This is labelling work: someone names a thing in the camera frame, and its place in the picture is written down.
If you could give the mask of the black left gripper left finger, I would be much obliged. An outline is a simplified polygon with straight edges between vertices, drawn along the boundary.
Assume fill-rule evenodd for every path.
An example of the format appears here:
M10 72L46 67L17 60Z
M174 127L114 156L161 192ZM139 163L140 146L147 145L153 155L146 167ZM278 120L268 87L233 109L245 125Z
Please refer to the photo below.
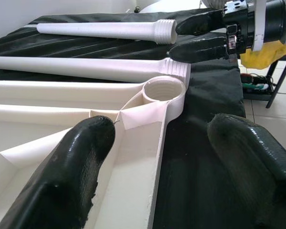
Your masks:
M83 229L114 140L110 118L98 115L80 121L34 171L0 229Z

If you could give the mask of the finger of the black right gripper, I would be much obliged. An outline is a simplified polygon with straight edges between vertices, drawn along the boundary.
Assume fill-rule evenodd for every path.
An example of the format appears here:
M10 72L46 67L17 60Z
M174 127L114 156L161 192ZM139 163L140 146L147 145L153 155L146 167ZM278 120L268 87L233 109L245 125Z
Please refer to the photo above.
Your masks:
M180 22L175 31L178 35L199 36L224 27L223 10L212 10Z
M177 62L197 63L229 57L225 37L194 40L173 47L168 57Z

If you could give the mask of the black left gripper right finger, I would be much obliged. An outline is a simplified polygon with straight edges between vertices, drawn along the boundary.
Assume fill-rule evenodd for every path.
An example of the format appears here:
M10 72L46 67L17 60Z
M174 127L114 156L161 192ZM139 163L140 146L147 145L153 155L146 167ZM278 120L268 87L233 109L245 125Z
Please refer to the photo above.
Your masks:
M286 150L264 127L217 114L209 141L228 170L255 229L286 229Z

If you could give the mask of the white plastic table top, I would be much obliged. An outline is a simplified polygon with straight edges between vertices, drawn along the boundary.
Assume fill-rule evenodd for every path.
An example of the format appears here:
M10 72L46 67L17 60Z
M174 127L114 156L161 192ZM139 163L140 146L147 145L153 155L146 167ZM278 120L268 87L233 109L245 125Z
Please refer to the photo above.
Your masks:
M152 229L168 123L183 111L186 85L0 81L0 222L34 171L80 121L110 118L115 140L83 229Z

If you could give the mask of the white plastic table leg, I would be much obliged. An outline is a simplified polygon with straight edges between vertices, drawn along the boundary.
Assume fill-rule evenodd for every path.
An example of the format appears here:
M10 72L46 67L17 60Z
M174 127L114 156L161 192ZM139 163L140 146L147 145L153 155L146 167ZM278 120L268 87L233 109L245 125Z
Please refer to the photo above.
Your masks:
M170 58L126 60L0 56L0 69L131 83L168 75L181 80L186 86L191 74L190 64Z
M155 22L38 24L36 28L43 34L142 40L157 44L174 44L177 40L176 21L164 19Z

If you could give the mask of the yellow plastic bag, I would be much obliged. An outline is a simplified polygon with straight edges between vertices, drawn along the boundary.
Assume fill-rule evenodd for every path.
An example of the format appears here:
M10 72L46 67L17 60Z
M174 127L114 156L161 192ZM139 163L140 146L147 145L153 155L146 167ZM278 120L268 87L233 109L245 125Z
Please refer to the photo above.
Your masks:
M264 43L260 51L253 52L251 49L247 49L245 53L240 54L240 60L245 68L262 70L285 55L286 44L275 41Z

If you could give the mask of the black table cloth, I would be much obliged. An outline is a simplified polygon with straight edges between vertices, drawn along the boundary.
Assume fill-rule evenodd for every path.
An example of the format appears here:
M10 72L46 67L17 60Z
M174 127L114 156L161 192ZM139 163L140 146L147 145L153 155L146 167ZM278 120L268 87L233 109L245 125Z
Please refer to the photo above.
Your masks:
M147 14L43 16L38 22L155 22L179 24L194 10ZM176 45L195 40L177 36L174 44L152 41L41 34L20 28L0 38L0 56L85 59L162 60ZM166 127L152 229L255 229L207 134L217 114L245 117L236 60L191 64L182 113ZM131 83L0 69L0 81Z

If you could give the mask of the black box with coloured items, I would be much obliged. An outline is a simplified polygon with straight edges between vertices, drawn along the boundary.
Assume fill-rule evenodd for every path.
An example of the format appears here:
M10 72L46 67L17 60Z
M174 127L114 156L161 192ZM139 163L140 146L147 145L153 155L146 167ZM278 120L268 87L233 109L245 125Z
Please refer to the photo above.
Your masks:
M243 97L246 100L268 101L274 89L272 78L255 73L241 73L240 79L243 89Z

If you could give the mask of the black metal stand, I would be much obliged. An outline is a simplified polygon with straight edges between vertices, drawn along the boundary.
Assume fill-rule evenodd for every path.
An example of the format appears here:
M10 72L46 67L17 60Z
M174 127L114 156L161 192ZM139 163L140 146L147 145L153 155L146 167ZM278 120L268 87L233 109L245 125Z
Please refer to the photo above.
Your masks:
M274 91L271 94L270 99L268 100L268 103L266 105L266 109L269 109L271 107L271 105L273 104L277 94L279 93L279 89L281 88L285 78L286 78L286 65L285 65L285 67L284 67L284 69L282 71L281 76L278 79L278 82L277 82L277 84L276 84L276 86L274 88Z

